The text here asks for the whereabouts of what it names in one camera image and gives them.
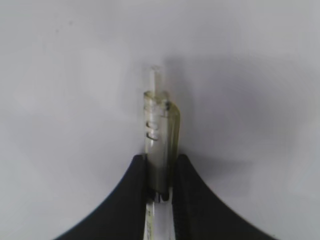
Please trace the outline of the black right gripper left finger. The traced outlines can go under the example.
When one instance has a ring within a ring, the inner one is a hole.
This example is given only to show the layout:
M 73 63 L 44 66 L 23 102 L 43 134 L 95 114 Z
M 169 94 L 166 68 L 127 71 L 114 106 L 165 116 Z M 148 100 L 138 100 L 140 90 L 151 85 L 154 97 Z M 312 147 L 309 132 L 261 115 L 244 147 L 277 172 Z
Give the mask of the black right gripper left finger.
M 147 161 L 135 155 L 109 196 L 58 240 L 142 240 L 147 203 Z

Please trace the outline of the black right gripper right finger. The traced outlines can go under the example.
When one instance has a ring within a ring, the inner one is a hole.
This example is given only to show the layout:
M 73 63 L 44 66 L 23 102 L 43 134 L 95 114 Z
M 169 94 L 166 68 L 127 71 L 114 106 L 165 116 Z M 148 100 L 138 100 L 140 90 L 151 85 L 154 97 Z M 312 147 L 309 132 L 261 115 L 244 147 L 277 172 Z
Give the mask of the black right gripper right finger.
M 271 240 L 224 204 L 185 154 L 173 171 L 172 210 L 177 240 Z

